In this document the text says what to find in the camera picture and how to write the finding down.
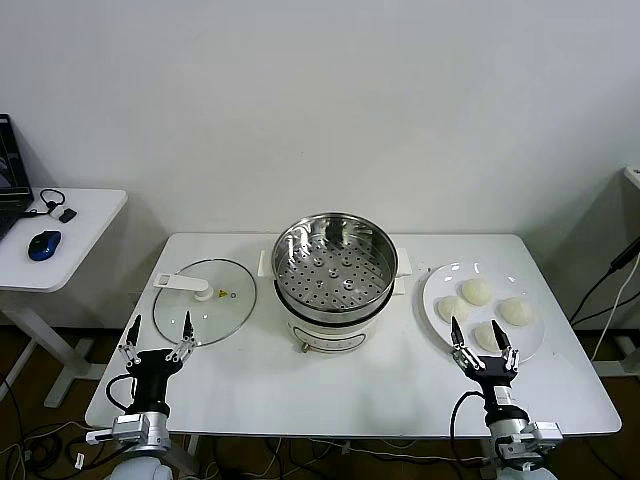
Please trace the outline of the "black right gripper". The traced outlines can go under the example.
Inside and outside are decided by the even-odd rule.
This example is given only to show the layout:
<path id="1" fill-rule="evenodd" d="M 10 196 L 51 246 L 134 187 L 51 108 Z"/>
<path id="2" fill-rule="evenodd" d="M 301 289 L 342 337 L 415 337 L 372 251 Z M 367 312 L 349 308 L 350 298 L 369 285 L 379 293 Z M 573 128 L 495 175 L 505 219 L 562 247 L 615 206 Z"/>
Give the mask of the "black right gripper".
<path id="1" fill-rule="evenodd" d="M 512 347 L 507 334 L 496 320 L 492 321 L 492 329 L 502 357 L 479 358 L 466 346 L 457 318 L 453 316 L 451 319 L 452 356 L 464 372 L 476 371 L 475 381 L 484 395 L 487 412 L 514 404 L 511 382 L 519 370 L 519 351 Z"/>

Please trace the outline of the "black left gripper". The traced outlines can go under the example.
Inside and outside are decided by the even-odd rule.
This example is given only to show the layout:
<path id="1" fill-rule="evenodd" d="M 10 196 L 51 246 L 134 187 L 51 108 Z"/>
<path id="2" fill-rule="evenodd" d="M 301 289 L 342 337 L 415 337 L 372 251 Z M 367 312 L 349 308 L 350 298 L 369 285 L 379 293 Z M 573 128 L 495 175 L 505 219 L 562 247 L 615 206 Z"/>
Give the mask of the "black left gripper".
<path id="1" fill-rule="evenodd" d="M 179 372 L 195 348 L 190 312 L 185 315 L 180 341 L 171 349 L 137 352 L 141 315 L 137 315 L 119 345 L 126 369 L 136 380 L 131 411 L 169 411 L 166 392 L 169 378 Z"/>

